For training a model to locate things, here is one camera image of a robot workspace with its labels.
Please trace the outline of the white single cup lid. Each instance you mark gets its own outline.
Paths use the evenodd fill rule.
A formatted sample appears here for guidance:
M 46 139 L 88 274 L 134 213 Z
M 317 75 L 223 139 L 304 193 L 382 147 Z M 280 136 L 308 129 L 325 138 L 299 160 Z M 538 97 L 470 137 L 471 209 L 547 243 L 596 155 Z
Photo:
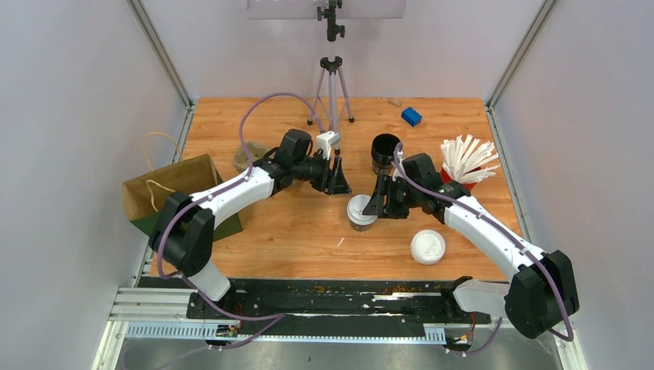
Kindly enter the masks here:
M 370 195 L 358 194 L 352 197 L 349 200 L 346 208 L 346 212 L 349 220 L 353 220 L 359 223 L 364 223 L 373 219 L 377 220 L 376 215 L 365 215 L 363 213 L 363 211 L 365 210 L 366 206 L 370 201 L 371 201 Z

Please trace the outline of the brown coffee cup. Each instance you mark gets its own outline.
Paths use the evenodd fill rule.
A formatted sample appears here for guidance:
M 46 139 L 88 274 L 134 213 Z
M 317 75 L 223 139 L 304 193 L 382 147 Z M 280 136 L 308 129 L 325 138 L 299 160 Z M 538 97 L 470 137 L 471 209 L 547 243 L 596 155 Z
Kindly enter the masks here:
M 349 224 L 350 224 L 350 226 L 351 226 L 351 228 L 353 230 L 363 232 L 365 230 L 370 229 L 372 227 L 372 225 L 374 225 L 375 221 L 376 221 L 376 219 L 369 220 L 369 221 L 364 222 L 364 223 L 359 223 L 359 222 L 355 222 L 355 221 L 351 220 L 349 222 Z

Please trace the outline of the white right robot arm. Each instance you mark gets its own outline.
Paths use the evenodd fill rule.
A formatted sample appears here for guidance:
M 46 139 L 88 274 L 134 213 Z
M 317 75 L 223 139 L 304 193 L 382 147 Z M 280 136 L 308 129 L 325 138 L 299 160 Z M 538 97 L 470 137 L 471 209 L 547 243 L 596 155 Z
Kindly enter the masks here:
M 405 219 L 410 209 L 420 208 L 468 239 L 507 278 L 493 283 L 461 277 L 441 299 L 442 315 L 454 322 L 470 312 L 504 317 L 527 338 L 563 324 L 563 339 L 571 341 L 570 317 L 579 299 L 570 258 L 534 246 L 493 217 L 463 185 L 444 183 L 427 154 L 405 159 L 396 154 L 395 160 L 395 173 L 378 175 L 362 214 Z

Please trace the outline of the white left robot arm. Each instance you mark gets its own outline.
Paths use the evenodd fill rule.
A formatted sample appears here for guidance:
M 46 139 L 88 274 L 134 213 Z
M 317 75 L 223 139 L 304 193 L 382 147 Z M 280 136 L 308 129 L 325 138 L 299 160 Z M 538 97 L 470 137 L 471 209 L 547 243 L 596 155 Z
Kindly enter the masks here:
M 229 217 L 296 180 L 307 181 L 328 195 L 349 194 L 342 159 L 335 152 L 340 140 L 333 131 L 312 137 L 290 129 L 280 146 L 229 181 L 191 195 L 172 193 L 150 233 L 149 247 L 207 296 L 207 309 L 215 317 L 230 317 L 236 297 L 228 292 L 231 282 L 211 260 L 215 230 Z

